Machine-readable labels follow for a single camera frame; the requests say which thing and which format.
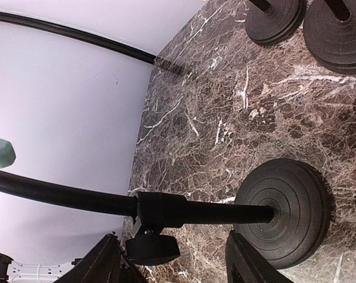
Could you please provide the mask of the black left corner post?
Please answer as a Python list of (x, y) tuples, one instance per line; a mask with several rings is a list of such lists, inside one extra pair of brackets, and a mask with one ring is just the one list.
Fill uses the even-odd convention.
[(107, 50), (117, 52), (119, 54), (126, 55), (128, 57), (137, 59), (139, 61), (151, 65), (153, 65), (156, 60), (155, 55), (131, 47), (129, 45), (123, 44), (121, 42), (117, 42), (109, 38), (95, 35), (86, 31), (82, 31), (72, 27), (67, 27), (53, 22), (48, 22), (41, 19), (26, 17), (23, 15), (15, 15), (15, 14), (10, 14), (7, 12), (0, 11), (0, 22), (20, 25), (23, 27), (33, 28), (33, 29), (61, 35), (67, 38), (72, 38), (74, 40), (86, 42), (88, 44), (92, 44), (101, 48), (105, 48)]

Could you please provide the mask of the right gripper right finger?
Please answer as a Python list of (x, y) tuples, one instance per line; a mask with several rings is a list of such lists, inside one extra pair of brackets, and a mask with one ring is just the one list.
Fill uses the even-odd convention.
[(292, 282), (235, 230), (229, 232), (226, 241), (226, 271), (227, 282)]

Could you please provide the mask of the mint green microphone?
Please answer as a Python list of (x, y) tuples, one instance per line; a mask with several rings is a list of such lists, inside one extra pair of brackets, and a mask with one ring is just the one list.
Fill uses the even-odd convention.
[(10, 141), (0, 139), (0, 169), (12, 165), (15, 159), (16, 154), (12, 143)]

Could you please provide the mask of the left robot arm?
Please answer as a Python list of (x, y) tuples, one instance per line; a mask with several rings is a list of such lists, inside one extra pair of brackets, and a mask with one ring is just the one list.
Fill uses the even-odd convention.
[(0, 281), (57, 282), (84, 258), (87, 241), (62, 213), (0, 199)]

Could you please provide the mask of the black stand of green microphone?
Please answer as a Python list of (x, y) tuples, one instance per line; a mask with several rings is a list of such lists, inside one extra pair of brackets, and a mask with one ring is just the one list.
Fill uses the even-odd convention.
[(234, 203), (191, 201), (183, 195), (137, 192), (112, 195), (0, 171), (0, 192), (67, 208), (130, 216), (134, 237), (126, 253), (137, 265), (161, 265), (179, 257), (165, 228), (231, 224), (271, 266), (285, 269), (309, 258), (323, 242), (331, 218), (326, 183), (307, 163), (273, 159), (256, 167)]

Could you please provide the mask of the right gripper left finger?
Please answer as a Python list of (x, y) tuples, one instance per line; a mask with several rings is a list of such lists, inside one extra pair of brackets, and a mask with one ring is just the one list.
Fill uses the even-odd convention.
[(145, 282), (145, 277), (130, 263), (117, 236), (105, 235), (77, 265), (57, 282), (108, 283)]

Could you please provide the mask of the black stand of beige microphone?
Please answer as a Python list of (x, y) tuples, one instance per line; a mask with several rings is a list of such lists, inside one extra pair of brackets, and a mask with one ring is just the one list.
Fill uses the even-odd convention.
[(255, 44), (270, 46), (290, 38), (304, 20), (306, 0), (250, 1), (245, 30)]

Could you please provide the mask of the black stand of blue microphone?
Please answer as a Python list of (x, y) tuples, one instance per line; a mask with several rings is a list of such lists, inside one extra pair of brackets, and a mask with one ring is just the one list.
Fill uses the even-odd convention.
[(356, 1), (312, 1), (303, 36), (318, 64), (336, 73), (356, 74)]

